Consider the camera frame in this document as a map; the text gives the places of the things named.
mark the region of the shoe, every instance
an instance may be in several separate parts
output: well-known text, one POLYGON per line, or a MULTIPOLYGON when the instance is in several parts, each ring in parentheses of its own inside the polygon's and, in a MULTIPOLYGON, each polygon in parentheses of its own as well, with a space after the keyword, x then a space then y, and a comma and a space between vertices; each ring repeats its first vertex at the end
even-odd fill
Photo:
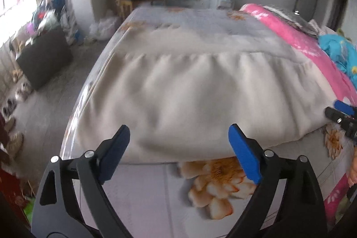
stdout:
POLYGON ((8 111, 10 112, 10 115, 11 115, 16 108, 16 101, 13 98, 8 98, 6 100, 6 104, 8 106, 8 111))
POLYGON ((4 129, 7 133, 9 133, 12 128, 15 125, 15 117, 14 116, 10 116, 10 118, 8 119, 8 121, 6 121, 5 125, 4 125, 4 129))
POLYGON ((24 142, 24 136, 22 133, 18 132, 10 136, 10 141, 5 148, 10 158, 14 159, 16 157, 16 155, 19 153, 19 150, 23 142, 24 142))
POLYGON ((32 92, 32 87, 26 83, 26 82, 22 82, 21 83, 21 91, 25 94, 25 95, 30 95, 32 92))
POLYGON ((27 95, 18 88, 15 92, 15 99, 19 102, 24 102, 27 99, 27 95))
POLYGON ((7 106, 2 108, 2 114, 4 115, 4 117, 7 117, 7 118, 9 118, 11 116, 11 113, 7 106))

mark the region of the green object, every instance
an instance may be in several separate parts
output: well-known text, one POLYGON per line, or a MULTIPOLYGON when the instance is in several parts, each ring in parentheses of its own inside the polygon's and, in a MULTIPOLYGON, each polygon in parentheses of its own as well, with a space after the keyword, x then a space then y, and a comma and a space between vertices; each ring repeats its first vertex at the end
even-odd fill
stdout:
POLYGON ((29 203, 24 208, 25 216, 26 216, 27 220, 30 222, 30 224, 32 223, 32 213, 33 213, 33 205, 34 204, 35 204, 35 199, 34 198, 30 199, 29 203))

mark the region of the beige cloth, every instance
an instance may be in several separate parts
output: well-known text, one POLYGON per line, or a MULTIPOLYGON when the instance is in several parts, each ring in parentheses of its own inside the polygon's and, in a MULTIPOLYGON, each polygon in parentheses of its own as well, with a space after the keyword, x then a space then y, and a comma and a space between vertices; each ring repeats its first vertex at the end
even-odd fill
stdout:
POLYGON ((223 158, 234 155, 231 124, 267 148, 324 125, 335 98, 315 64, 278 37, 131 28, 99 74, 76 138, 95 149, 126 124, 123 162, 223 158))

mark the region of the silver screw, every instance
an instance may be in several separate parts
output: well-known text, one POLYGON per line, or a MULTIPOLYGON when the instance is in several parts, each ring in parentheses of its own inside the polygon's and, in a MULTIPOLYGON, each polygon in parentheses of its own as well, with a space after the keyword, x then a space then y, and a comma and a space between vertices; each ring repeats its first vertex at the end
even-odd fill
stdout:
POLYGON ((84 153, 84 156, 85 156, 86 158, 90 158, 90 157, 94 156, 94 151, 86 151, 86 152, 84 153))
POLYGON ((52 162, 52 163, 56 163, 59 159, 60 159, 60 158, 55 155, 55 156, 51 157, 51 162, 52 162))
POLYGON ((272 157, 274 156, 274 152, 271 151, 270 149, 267 149, 265 152, 264 152, 265 156, 266 157, 272 157))
POLYGON ((308 161, 307 157, 304 156, 304 155, 301 155, 301 156, 299 157, 299 159, 300 159, 300 161, 303 162, 303 163, 306 163, 306 162, 308 161))

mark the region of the white plastic bag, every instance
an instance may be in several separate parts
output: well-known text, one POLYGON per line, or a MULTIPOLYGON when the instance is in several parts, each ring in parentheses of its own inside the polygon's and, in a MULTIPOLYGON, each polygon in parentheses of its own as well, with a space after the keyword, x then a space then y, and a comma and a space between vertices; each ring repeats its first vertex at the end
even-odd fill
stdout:
POLYGON ((89 27, 89 36, 98 41, 109 40, 118 29, 119 18, 113 16, 112 11, 107 11, 106 17, 99 23, 91 24, 89 27))

